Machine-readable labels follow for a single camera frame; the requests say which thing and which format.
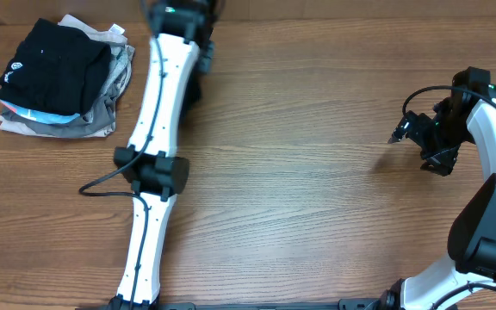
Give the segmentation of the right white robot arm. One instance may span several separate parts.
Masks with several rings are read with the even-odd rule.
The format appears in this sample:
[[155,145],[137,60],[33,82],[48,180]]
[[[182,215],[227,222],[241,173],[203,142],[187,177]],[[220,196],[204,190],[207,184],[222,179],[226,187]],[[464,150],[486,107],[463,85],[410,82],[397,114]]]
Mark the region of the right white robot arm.
[[496,293],[496,85],[449,87],[435,116],[404,108],[390,138],[421,148],[423,169],[447,176],[462,143],[476,145],[484,183],[453,222],[447,252],[420,274],[397,281],[371,309],[454,309],[480,290]]

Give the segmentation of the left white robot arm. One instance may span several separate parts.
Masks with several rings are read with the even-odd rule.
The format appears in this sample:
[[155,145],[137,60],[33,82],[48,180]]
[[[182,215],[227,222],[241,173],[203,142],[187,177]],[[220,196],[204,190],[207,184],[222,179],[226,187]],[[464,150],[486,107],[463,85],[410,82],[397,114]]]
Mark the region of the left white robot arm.
[[117,170],[131,185],[133,224],[127,262],[110,309],[155,309],[171,210],[186,186],[189,161],[177,156],[179,122],[201,98],[200,76],[214,56],[218,1],[158,1],[147,13],[150,64],[139,118]]

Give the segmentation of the black t-shirt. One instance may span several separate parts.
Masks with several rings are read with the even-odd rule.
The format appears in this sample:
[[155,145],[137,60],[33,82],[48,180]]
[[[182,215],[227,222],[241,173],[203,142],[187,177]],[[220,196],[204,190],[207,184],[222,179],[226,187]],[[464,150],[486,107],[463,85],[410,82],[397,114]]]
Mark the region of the black t-shirt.
[[189,75],[181,108],[179,123],[182,124],[187,116],[187,113],[192,107],[202,99],[202,88],[200,85],[201,74],[194,71]]

